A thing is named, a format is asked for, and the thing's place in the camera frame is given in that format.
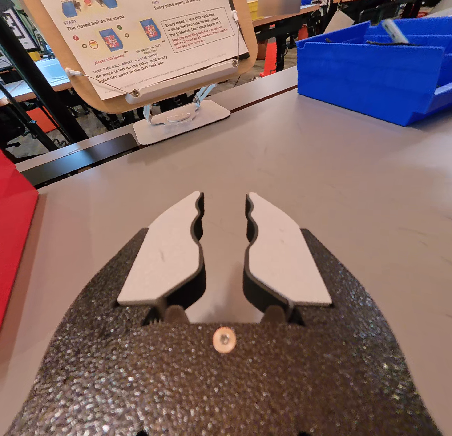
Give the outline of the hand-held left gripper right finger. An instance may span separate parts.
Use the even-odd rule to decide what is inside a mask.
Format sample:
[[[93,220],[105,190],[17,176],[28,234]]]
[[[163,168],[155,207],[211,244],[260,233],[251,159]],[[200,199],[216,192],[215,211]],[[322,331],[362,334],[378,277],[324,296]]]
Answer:
[[[243,292],[260,312],[278,306],[330,307],[333,303],[301,228],[255,192],[246,195]]]

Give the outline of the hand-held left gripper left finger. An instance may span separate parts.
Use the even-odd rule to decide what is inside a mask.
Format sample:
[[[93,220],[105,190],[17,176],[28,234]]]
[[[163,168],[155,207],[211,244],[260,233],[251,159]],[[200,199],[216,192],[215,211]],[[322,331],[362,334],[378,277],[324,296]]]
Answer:
[[[194,191],[147,228],[117,302],[122,306],[178,305],[188,309],[206,290],[200,239],[204,194]]]

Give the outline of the blue plastic bin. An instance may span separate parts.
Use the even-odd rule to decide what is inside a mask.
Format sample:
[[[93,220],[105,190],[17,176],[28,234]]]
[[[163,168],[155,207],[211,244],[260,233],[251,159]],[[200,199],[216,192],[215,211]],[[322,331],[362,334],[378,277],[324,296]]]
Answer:
[[[404,127],[451,108],[451,16],[394,21],[410,44],[369,21],[298,41],[298,93]]]

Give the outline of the grey usb hub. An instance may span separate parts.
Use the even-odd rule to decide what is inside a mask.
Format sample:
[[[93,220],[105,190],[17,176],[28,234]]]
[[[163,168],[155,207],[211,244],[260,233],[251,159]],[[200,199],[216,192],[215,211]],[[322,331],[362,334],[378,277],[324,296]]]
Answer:
[[[410,44],[410,41],[406,38],[393,19],[382,20],[381,26],[387,32],[394,44]]]

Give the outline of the red plastic bin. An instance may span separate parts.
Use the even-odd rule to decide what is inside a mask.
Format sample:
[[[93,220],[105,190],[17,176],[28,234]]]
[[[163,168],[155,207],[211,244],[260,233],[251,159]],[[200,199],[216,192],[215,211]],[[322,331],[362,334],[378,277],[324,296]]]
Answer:
[[[38,191],[1,152],[0,325],[3,325],[37,200]]]

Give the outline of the orange traffic cone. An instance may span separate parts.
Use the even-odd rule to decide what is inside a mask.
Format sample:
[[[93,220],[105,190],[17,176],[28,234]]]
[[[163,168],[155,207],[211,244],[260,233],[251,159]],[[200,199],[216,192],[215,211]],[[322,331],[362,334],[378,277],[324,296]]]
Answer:
[[[264,61],[264,70],[259,74],[261,78],[267,77],[276,72],[276,56],[277,56],[276,42],[268,43]]]

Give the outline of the printed instruction sheet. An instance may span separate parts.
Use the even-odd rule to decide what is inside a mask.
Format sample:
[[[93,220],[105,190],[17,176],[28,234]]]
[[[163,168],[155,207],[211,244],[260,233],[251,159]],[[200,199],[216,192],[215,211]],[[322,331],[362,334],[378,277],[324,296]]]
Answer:
[[[232,0],[40,0],[101,100],[248,53]]]

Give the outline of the black tripod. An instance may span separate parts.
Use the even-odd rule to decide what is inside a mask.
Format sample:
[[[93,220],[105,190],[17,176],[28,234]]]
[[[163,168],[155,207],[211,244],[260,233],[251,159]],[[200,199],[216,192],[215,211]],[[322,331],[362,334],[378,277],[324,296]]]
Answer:
[[[21,45],[12,29],[8,26],[3,14],[1,14],[1,51],[12,63],[14,69],[22,80],[31,89],[35,99],[40,104],[43,113],[55,125],[56,129],[64,137],[66,144],[71,145],[84,140],[88,140],[88,135],[76,119],[76,111],[72,109],[72,104],[81,106],[87,110],[87,106],[82,104],[80,96],[73,91],[69,78],[63,71],[65,83],[53,87],[48,77],[44,75],[36,62],[32,60],[26,49]],[[1,89],[8,101],[7,106],[12,106],[12,111],[25,127],[26,133],[38,140],[48,151],[56,151],[58,144],[51,139],[32,119],[22,107],[19,99],[12,96],[3,85]]]

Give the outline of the instruction sheet on stand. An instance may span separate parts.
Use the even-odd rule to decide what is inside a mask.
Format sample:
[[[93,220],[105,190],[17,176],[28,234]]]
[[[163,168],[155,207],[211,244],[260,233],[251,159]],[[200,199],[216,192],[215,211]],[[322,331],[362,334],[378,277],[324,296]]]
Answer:
[[[257,41],[248,4],[246,0],[232,0],[238,36],[243,36],[247,54],[101,100],[41,1],[21,0],[21,3],[49,43],[71,85],[87,104],[108,114],[143,107],[144,120],[133,125],[139,145],[155,144],[228,118],[230,111],[206,96],[218,83],[248,72],[256,61]]]

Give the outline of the long wooden table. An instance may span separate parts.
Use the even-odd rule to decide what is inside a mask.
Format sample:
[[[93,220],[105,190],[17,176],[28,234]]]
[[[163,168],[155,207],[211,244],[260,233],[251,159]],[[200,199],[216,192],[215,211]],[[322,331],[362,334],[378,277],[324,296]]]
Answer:
[[[259,17],[257,19],[252,20],[252,25],[253,25],[253,27],[260,27],[260,26],[263,26],[266,24],[272,25],[272,24],[276,23],[277,21],[289,19],[289,18],[296,17],[296,16],[305,15],[305,14],[317,11],[319,9],[320,9],[320,4],[303,5],[300,7],[299,12],[297,12],[297,13]]]

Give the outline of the black white marker board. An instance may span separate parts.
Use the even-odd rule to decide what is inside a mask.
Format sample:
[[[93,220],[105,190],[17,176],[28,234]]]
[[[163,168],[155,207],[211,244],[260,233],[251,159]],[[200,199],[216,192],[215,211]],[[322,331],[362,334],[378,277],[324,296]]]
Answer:
[[[7,8],[5,6],[1,6],[0,12],[6,24],[19,40],[22,47],[24,47],[28,52],[40,50],[37,42],[32,37],[14,7]]]

